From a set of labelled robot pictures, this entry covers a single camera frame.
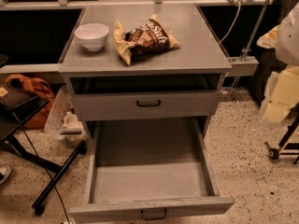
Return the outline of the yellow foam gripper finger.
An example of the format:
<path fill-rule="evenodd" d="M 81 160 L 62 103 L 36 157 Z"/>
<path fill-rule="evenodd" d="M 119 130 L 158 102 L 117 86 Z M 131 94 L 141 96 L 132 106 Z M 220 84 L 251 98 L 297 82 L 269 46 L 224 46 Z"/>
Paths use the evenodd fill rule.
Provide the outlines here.
<path fill-rule="evenodd" d="M 299 103 L 298 32 L 294 28 L 282 29 L 278 25 L 261 36 L 257 45 L 274 49 L 276 58 L 287 64 L 282 72 L 271 73 L 260 108 L 260 125 L 265 129 L 273 129 Z"/>

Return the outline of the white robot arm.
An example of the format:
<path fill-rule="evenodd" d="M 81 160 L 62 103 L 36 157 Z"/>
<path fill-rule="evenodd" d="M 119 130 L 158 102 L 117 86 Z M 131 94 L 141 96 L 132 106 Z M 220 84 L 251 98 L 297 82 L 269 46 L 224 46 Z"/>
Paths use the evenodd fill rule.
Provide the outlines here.
<path fill-rule="evenodd" d="M 260 125 L 273 129 L 299 104 L 299 3 L 257 45 L 274 48 L 276 58 L 286 64 L 282 72 L 272 72 L 268 78 L 260 108 Z"/>

